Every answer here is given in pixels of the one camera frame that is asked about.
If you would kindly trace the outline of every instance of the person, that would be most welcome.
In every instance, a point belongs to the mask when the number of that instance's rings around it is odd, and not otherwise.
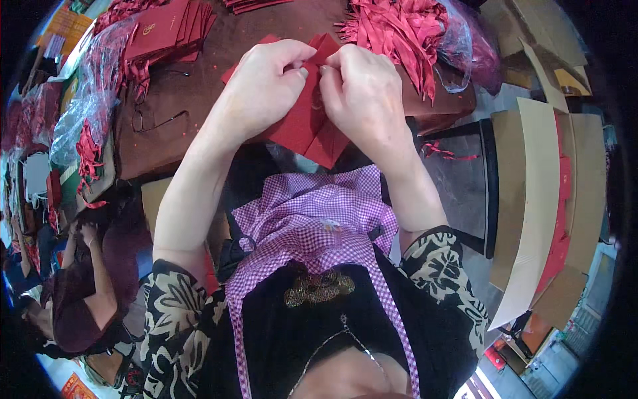
[[[19,250],[15,250],[13,245],[9,247],[3,261],[3,272],[9,283],[12,297],[16,298],[21,293],[41,284],[42,278],[38,270],[31,264],[26,239],[16,216],[11,218],[11,226],[14,236],[17,238]],[[41,266],[42,276],[45,274],[44,270]]]
[[[151,245],[137,205],[110,225],[95,223],[105,219],[99,211],[71,224],[61,269],[43,283],[40,301],[23,297],[17,306],[36,352],[75,358],[127,342],[120,321],[138,292],[135,255]]]
[[[261,160],[238,159],[253,145],[242,143],[286,115],[314,53],[295,40],[248,51],[163,197],[145,282],[146,397],[452,397],[477,367],[487,312],[414,148],[401,79],[354,45],[327,58],[320,91],[374,165],[275,174],[250,202],[238,199],[246,190],[223,198],[239,202],[229,224],[244,257],[218,290],[202,287],[198,259],[222,193],[263,174]],[[236,165],[244,176],[233,182]]]

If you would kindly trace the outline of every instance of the stack of red envelopes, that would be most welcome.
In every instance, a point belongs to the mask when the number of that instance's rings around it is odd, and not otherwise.
[[[203,0],[173,0],[139,13],[124,51],[126,78],[142,82],[148,67],[160,61],[195,61],[215,17]]]
[[[233,11],[233,14],[237,15],[274,4],[289,3],[290,1],[293,0],[224,0],[224,4]]]
[[[259,43],[278,40],[279,38],[269,34]],[[282,120],[265,130],[258,139],[272,140],[332,169],[349,140],[325,114],[319,91],[319,66],[325,64],[326,57],[339,50],[339,44],[327,33],[316,34],[308,44],[316,48],[317,52],[303,64],[308,71],[308,78],[299,99]],[[237,64],[221,76],[222,82],[228,83],[236,67]]]

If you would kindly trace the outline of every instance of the hand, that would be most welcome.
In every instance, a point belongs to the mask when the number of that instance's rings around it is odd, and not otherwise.
[[[258,44],[239,61],[211,115],[237,147],[281,120],[297,101],[308,71],[303,60],[316,50],[297,40]],[[291,69],[284,72],[286,66]]]
[[[414,161],[401,77],[387,56],[346,44],[320,68],[328,118],[386,174]]]
[[[78,221],[71,223],[69,226],[69,236],[74,236],[78,232]]]
[[[86,244],[86,246],[90,248],[92,244],[97,243],[97,241],[95,241],[97,236],[98,231],[92,223],[82,226],[82,238],[84,238],[84,243]]]
[[[18,220],[18,216],[11,217],[11,227],[13,227],[13,230],[15,231],[16,234],[22,233],[22,229],[20,229],[20,221]]]

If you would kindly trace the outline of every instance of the necklace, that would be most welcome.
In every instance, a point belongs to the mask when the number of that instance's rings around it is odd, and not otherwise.
[[[346,317],[346,315],[344,315],[343,313],[341,314],[341,317],[339,318],[341,320],[341,323],[343,324],[343,329],[337,333],[334,333],[332,336],[330,336],[328,339],[326,339],[325,341],[323,341],[323,343],[321,345],[319,345],[319,348],[315,349],[315,351],[313,352],[313,354],[310,356],[310,358],[308,359],[308,361],[306,362],[306,365],[304,367],[304,371],[301,373],[301,376],[299,377],[299,379],[297,380],[297,383],[295,384],[294,387],[292,387],[292,389],[290,390],[290,393],[288,394],[288,397],[290,398],[292,396],[292,394],[295,392],[295,389],[297,389],[297,387],[299,386],[299,384],[301,383],[301,380],[304,378],[306,372],[308,371],[308,366],[310,365],[310,362],[312,361],[312,359],[314,358],[314,356],[317,354],[317,352],[319,352],[319,350],[321,348],[323,348],[328,342],[330,342],[333,338],[335,338],[338,335],[341,334],[348,334],[352,337],[352,339],[354,339],[357,344],[359,344],[360,347],[363,348],[364,353],[373,361],[375,362],[375,364],[377,365],[378,368],[381,369],[381,371],[383,372],[383,376],[385,378],[385,381],[388,383],[388,386],[391,386],[392,384],[390,383],[390,377],[388,377],[388,374],[385,372],[385,369],[383,368],[383,366],[375,359],[375,357],[372,355],[372,353],[370,353],[370,351],[366,348],[366,346],[361,343],[361,341],[359,341],[359,339],[357,339],[357,337],[350,331],[350,327],[348,327],[348,318]]]

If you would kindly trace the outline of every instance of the brown table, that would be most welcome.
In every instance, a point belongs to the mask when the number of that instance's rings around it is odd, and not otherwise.
[[[149,132],[134,133],[133,102],[128,93],[122,94],[114,126],[120,178],[174,171],[224,89],[219,79],[222,73],[269,33],[307,43],[316,33],[329,32],[338,40],[333,23],[344,19],[346,0],[295,1],[240,15],[229,14],[219,2],[213,3],[213,9],[218,16],[197,61],[152,69],[150,88],[140,107],[145,128],[160,124],[182,110],[189,112],[188,117],[181,116]],[[423,132],[446,128],[473,111],[476,99],[471,86],[463,93],[448,94],[435,75],[437,88],[432,107],[429,100],[421,101],[403,67],[397,68],[404,82],[406,115],[419,116],[417,122]],[[190,76],[163,70],[179,70]],[[450,69],[444,70],[443,78],[460,80]]]

